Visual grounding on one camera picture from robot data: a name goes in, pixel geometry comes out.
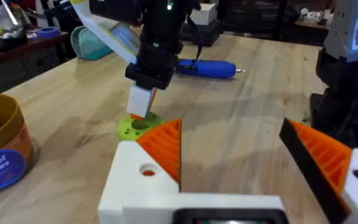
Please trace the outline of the white orange left gripper left finger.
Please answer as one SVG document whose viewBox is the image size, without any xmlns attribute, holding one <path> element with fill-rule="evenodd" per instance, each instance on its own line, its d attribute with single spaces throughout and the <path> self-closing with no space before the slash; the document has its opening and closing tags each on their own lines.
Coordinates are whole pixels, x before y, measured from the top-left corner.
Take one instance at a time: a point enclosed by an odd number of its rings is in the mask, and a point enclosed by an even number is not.
<svg viewBox="0 0 358 224">
<path fill-rule="evenodd" d="M 100 223 L 171 223 L 181 187 L 181 120 L 121 141 L 98 205 Z"/>
</svg>

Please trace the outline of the white orange left gripper right finger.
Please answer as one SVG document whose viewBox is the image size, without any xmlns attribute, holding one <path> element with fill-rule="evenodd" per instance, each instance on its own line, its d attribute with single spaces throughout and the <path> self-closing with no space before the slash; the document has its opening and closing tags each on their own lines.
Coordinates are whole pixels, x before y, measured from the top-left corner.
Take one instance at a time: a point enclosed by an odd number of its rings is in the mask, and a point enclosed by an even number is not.
<svg viewBox="0 0 358 224">
<path fill-rule="evenodd" d="M 328 222 L 358 224 L 358 148 L 288 118 L 279 136 Z"/>
</svg>

